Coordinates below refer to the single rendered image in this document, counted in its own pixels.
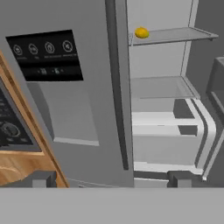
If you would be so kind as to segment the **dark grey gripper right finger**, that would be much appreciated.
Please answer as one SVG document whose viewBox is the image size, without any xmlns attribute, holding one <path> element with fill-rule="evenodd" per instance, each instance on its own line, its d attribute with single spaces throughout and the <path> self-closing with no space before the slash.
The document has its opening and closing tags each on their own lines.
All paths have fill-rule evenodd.
<svg viewBox="0 0 224 224">
<path fill-rule="evenodd" d="M 188 187 L 204 187 L 198 175 L 190 171 L 168 171 L 168 187 L 188 188 Z"/>
</svg>

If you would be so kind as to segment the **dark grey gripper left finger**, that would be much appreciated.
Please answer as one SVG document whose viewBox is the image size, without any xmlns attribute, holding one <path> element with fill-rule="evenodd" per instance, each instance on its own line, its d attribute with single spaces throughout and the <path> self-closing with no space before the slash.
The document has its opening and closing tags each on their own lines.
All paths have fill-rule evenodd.
<svg viewBox="0 0 224 224">
<path fill-rule="evenodd" d="M 34 171 L 24 179 L 3 185 L 3 187 L 21 187 L 21 188 L 47 188 L 56 187 L 56 171 Z"/>
</svg>

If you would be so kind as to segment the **white fridge drawer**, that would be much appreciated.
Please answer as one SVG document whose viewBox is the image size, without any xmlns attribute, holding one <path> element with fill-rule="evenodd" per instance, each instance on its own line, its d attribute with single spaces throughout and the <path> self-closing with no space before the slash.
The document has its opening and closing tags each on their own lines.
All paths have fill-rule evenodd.
<svg viewBox="0 0 224 224">
<path fill-rule="evenodd" d="M 202 101 L 135 99 L 131 114 L 136 172 L 203 173 L 217 129 Z"/>
</svg>

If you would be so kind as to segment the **glass fridge shelf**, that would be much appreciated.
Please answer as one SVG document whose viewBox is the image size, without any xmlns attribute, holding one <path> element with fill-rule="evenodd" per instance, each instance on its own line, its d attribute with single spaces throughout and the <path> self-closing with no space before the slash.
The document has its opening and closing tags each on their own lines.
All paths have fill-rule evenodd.
<svg viewBox="0 0 224 224">
<path fill-rule="evenodd" d="M 172 28 L 151 31 L 148 38 L 137 38 L 134 33 L 129 34 L 129 46 L 145 46 L 175 42 L 187 42 L 201 39 L 217 39 L 217 34 L 203 31 L 195 27 Z"/>
<path fill-rule="evenodd" d="M 133 98 L 200 98 L 193 84 L 182 76 L 131 79 L 130 92 Z"/>
</svg>

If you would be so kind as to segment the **grey fridge door with dispenser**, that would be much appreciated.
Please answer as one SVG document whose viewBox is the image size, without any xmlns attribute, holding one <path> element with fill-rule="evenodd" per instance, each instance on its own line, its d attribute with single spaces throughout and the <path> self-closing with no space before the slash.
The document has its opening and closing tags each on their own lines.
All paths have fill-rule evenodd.
<svg viewBox="0 0 224 224">
<path fill-rule="evenodd" d="M 0 0 L 0 51 L 15 74 L 69 187 L 132 187 L 127 0 L 115 0 L 123 169 L 105 0 Z"/>
</svg>

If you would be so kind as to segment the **grey fridge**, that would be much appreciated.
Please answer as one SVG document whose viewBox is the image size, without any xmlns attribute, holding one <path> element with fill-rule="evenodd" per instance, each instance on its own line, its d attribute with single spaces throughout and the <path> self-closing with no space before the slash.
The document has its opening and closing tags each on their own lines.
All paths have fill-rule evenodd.
<svg viewBox="0 0 224 224">
<path fill-rule="evenodd" d="M 129 34 L 138 27 L 149 32 L 182 27 L 195 27 L 199 0 L 128 0 Z M 150 77 L 186 77 L 193 41 L 156 45 L 129 46 L 130 79 Z M 133 98 L 170 99 L 170 98 Z M 137 186 L 167 186 L 167 172 L 135 171 Z M 207 185 L 207 169 L 198 175 Z"/>
</svg>

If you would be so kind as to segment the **grey open fridge door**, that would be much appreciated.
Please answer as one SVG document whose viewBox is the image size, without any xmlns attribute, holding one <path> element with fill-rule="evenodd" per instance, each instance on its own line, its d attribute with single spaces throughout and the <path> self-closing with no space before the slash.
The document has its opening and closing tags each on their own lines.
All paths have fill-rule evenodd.
<svg viewBox="0 0 224 224">
<path fill-rule="evenodd" d="M 192 42 L 186 76 L 217 128 L 206 161 L 206 180 L 211 186 L 224 187 L 224 0 L 199 0 L 195 26 L 219 36 L 214 41 Z"/>
</svg>

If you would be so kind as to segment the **yellow mango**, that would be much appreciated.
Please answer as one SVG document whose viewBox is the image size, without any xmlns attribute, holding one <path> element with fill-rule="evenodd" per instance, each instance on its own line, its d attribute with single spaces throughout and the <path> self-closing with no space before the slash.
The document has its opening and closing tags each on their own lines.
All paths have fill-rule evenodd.
<svg viewBox="0 0 224 224">
<path fill-rule="evenodd" d="M 146 39 L 150 36 L 150 33 L 146 28 L 138 27 L 135 29 L 135 35 L 139 39 Z"/>
</svg>

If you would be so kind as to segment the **wooden cabinet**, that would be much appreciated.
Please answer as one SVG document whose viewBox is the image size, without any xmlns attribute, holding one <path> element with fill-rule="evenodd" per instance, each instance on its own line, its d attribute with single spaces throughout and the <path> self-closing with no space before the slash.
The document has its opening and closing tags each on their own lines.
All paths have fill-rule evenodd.
<svg viewBox="0 0 224 224">
<path fill-rule="evenodd" d="M 21 178 L 27 177 L 36 170 L 56 171 L 56 182 L 58 187 L 69 187 L 67 178 L 60 169 L 57 159 L 53 155 L 53 150 L 46 139 L 45 133 L 39 126 L 39 122 L 32 107 L 26 100 L 15 74 L 11 71 L 7 60 L 1 51 L 0 77 L 3 79 L 3 84 L 9 91 L 12 100 L 16 103 L 19 112 L 22 114 L 28 128 L 34 135 L 34 139 L 42 150 L 41 152 L 3 150 L 0 152 L 0 155 L 8 158 L 13 163 L 12 167 L 16 168 L 21 173 Z"/>
</svg>

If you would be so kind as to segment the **oven with black control panel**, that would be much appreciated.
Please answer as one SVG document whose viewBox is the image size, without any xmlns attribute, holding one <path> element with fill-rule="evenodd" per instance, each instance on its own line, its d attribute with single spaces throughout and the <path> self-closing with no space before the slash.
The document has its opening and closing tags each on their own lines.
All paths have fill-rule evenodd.
<svg viewBox="0 0 224 224">
<path fill-rule="evenodd" d="M 41 152 L 36 139 L 1 79 L 0 151 Z"/>
</svg>

